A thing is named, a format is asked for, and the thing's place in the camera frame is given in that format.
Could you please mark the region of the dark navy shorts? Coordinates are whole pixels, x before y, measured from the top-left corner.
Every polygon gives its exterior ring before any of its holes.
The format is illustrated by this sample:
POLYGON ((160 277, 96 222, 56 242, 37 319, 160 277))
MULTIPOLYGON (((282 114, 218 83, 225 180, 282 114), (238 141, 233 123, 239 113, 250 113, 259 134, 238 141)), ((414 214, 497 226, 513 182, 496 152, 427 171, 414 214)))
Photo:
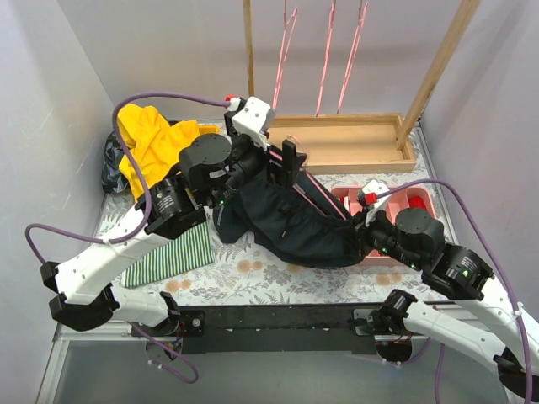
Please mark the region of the dark navy shorts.
POLYGON ((237 242, 250 231, 254 242, 286 263, 341 268, 360 263, 352 216, 344 221, 321 215, 291 189, 255 179, 212 211, 221 241, 237 242))

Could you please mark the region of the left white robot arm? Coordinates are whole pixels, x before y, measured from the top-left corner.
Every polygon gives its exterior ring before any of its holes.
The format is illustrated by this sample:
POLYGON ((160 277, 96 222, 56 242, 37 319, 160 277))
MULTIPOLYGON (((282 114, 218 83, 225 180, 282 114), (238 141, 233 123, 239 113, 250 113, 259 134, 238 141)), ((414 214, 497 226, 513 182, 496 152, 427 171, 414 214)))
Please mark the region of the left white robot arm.
POLYGON ((136 322, 163 337, 188 321, 168 292, 157 295, 116 287, 113 279, 148 253, 168 245, 206 221, 205 209, 223 206, 254 179, 290 188, 307 156, 291 141, 257 146, 241 134, 196 138, 179 153, 163 180, 139 199, 109 236, 126 240, 93 244, 63 263, 41 265, 44 285, 55 292, 52 318, 79 332, 110 320, 136 322))

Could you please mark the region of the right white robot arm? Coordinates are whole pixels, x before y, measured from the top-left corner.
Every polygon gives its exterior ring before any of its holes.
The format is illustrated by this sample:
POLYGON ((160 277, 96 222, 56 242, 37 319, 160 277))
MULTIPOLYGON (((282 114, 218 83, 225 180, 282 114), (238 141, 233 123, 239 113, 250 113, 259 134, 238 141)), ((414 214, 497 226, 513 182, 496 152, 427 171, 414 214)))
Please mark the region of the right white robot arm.
POLYGON ((510 299, 494 271, 472 250, 449 243, 443 224, 420 208, 407 208, 390 222, 383 211, 353 217, 360 246, 420 272, 435 292, 471 313, 476 328, 393 290, 363 322, 373 332, 404 331, 433 338, 494 372, 525 402, 538 401, 538 323, 510 299))

